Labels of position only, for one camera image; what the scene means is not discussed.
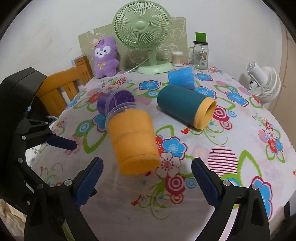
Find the orange plastic cup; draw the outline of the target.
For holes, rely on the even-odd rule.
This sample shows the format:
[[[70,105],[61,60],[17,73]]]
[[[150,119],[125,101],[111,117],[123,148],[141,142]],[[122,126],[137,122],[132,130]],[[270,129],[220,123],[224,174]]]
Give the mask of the orange plastic cup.
[[[143,104],[117,105],[108,113],[105,126],[121,174],[140,175],[160,165],[152,118]]]

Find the purple plastic cup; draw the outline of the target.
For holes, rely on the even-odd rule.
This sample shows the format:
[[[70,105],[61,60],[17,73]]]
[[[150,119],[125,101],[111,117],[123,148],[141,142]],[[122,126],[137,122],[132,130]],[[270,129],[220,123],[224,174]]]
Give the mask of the purple plastic cup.
[[[100,96],[96,103],[96,109],[100,114],[107,116],[107,114],[116,106],[126,103],[134,102],[134,95],[128,90],[114,90],[109,93],[104,93]]]

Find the blue plastic cup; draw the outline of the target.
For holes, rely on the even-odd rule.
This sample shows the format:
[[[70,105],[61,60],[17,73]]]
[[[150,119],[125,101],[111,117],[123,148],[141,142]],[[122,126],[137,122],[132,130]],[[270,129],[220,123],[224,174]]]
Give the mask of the blue plastic cup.
[[[170,85],[195,89],[195,76],[192,67],[181,68],[168,73]]]

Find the white printed t-shirt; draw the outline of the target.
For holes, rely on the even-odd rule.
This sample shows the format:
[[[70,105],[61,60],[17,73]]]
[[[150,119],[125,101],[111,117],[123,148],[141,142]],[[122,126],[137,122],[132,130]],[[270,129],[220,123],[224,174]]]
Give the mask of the white printed t-shirt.
[[[26,158],[26,162],[27,162],[28,166],[31,167],[33,165],[37,155],[39,153],[43,152],[43,150],[46,148],[46,146],[47,146],[47,143],[43,143],[43,144],[40,144],[38,146],[29,148],[26,150],[25,158]]]

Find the wooden chair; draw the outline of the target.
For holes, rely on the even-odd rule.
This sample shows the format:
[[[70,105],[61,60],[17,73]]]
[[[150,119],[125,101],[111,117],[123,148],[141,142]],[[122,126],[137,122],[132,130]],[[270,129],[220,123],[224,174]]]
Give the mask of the wooden chair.
[[[82,85],[86,85],[93,78],[87,56],[83,55],[75,59],[74,63],[74,67],[48,76],[37,92],[37,97],[49,115],[59,117],[67,106],[62,96],[62,88],[67,97],[73,100],[78,94],[78,85],[75,82],[81,80]]]

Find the beige cloth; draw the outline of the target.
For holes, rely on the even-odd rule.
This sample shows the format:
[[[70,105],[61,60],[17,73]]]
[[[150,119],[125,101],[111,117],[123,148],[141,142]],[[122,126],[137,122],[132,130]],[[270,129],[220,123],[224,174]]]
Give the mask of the beige cloth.
[[[26,215],[6,203],[3,199],[0,200],[1,219],[16,240],[23,241]]]

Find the purple plush toy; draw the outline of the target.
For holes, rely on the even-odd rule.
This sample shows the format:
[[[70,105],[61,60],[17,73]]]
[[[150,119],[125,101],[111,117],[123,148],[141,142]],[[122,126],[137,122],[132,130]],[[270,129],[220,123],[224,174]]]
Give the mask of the purple plush toy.
[[[96,79],[116,75],[119,61],[114,36],[99,40],[94,47],[93,58]]]

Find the floral tablecloth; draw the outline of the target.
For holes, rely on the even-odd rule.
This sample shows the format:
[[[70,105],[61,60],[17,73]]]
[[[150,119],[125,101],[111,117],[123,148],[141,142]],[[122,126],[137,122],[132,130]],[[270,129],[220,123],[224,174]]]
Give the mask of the floral tablecloth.
[[[275,117],[231,76],[211,67],[198,71],[196,91],[215,99],[206,128],[196,131],[157,105],[167,74],[93,79],[74,97],[52,130],[77,149],[42,145],[32,166],[49,185],[73,179],[94,157],[102,158],[97,194],[81,211],[99,240],[194,240],[213,213],[191,172],[204,163],[232,184],[258,186],[269,219],[295,192],[295,150]],[[137,176],[118,171],[105,117],[96,110],[103,94],[125,89],[147,106],[161,165]]]

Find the teal and yellow tumbler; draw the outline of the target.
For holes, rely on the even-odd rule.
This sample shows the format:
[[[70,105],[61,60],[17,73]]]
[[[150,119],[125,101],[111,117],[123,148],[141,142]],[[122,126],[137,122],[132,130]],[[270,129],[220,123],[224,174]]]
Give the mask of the teal and yellow tumbler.
[[[194,90],[168,85],[158,93],[159,108],[197,130],[203,130],[213,117],[216,101]]]

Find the green desk fan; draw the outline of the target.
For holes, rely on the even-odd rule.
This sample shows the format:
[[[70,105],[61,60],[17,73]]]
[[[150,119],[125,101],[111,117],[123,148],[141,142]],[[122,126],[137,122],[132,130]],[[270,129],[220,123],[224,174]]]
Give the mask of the green desk fan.
[[[132,1],[122,6],[113,17],[115,37],[129,49],[148,51],[147,60],[138,64],[140,74],[169,72],[169,61],[157,60],[156,48],[171,33],[171,17],[167,10],[152,1]]]

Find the white clip fan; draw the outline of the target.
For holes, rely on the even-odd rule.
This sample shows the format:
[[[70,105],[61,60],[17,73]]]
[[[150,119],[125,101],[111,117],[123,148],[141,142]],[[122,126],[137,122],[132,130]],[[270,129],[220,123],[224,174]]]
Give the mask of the white clip fan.
[[[251,61],[246,66],[246,71],[250,77],[250,92],[261,103],[270,103],[279,95],[281,80],[274,68],[260,67],[256,62]]]

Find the cotton swab container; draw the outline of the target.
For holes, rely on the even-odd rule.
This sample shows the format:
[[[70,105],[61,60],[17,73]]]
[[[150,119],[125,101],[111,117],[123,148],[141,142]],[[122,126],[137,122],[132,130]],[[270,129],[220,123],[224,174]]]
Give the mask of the cotton swab container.
[[[183,65],[183,52],[182,51],[172,51],[171,52],[171,63],[173,66],[180,67]]]

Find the glass mason jar mug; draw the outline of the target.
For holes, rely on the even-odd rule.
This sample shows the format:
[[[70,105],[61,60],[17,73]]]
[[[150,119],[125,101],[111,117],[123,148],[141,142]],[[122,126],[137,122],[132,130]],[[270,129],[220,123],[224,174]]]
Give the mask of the glass mason jar mug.
[[[206,33],[195,33],[194,45],[188,48],[188,60],[196,69],[206,70],[208,68],[208,42]]]

